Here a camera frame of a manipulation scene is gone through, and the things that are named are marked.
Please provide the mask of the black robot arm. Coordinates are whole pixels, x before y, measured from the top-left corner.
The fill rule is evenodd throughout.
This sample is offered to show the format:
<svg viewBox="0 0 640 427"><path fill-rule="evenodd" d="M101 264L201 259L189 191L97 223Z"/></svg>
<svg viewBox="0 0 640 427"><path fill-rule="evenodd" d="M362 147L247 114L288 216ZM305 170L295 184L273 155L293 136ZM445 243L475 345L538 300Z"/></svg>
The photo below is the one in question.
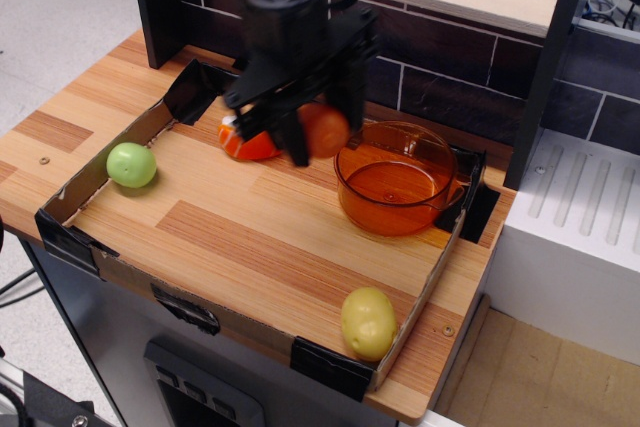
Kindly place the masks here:
<svg viewBox="0 0 640 427"><path fill-rule="evenodd" d="M240 0L247 64L224 94L238 134L268 132L294 165L311 157L300 108L324 96L350 133L363 123L375 13L358 0Z"/></svg>

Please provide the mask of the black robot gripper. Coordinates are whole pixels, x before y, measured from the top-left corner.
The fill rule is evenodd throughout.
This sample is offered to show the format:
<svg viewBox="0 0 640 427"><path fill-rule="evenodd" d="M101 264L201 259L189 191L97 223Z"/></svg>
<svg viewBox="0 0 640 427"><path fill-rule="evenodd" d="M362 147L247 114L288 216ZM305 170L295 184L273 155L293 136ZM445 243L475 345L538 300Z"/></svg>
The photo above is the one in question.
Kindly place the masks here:
<svg viewBox="0 0 640 427"><path fill-rule="evenodd" d="M351 133L363 123L367 68L376 53L369 8L331 18L328 0L276 9L247 4L246 64L225 90L242 135L268 131L296 167L309 166L298 110L318 96L342 113Z"/></svg>

